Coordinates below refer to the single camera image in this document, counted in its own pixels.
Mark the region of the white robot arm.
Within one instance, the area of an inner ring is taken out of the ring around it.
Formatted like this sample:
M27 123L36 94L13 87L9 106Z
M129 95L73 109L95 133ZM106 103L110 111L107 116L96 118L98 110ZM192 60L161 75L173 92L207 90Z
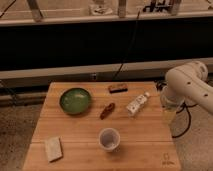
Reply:
M177 109L189 99L213 114L213 87L206 83L208 69L200 61L176 66L165 74L166 85L160 92L163 122L170 124Z

